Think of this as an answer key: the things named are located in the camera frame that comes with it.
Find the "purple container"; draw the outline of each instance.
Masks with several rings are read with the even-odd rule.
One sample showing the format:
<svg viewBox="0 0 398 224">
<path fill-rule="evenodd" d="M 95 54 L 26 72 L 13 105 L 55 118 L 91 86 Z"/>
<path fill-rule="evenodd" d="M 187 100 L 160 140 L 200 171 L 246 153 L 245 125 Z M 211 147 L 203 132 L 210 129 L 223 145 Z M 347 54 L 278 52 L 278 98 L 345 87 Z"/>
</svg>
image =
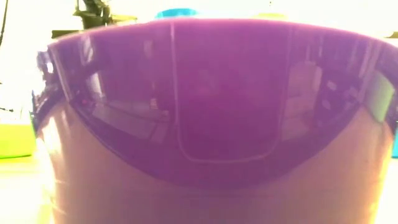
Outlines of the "purple container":
<svg viewBox="0 0 398 224">
<path fill-rule="evenodd" d="M 48 52 L 65 96 L 37 131 L 56 223 L 374 220 L 397 106 L 395 87 L 371 84 L 396 86 L 395 47 L 288 22 L 165 19 Z"/>
</svg>

